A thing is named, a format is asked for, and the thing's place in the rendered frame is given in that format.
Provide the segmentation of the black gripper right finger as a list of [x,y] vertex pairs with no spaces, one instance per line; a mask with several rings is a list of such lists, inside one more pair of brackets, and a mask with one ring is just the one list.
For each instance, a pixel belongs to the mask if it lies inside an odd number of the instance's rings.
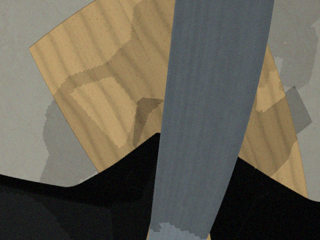
[[320,202],[237,158],[211,240],[320,240]]

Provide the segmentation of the light brown wooden board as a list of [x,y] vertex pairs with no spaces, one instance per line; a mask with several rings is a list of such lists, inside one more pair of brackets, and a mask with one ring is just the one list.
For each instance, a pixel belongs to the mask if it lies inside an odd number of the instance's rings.
[[[161,133],[175,0],[94,0],[30,46],[99,173]],[[297,134],[267,44],[239,158],[307,197]]]

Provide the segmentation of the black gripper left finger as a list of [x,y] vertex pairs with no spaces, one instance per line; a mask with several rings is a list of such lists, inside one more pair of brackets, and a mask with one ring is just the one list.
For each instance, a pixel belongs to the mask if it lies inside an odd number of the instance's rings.
[[147,240],[159,142],[72,187],[0,174],[0,240]]

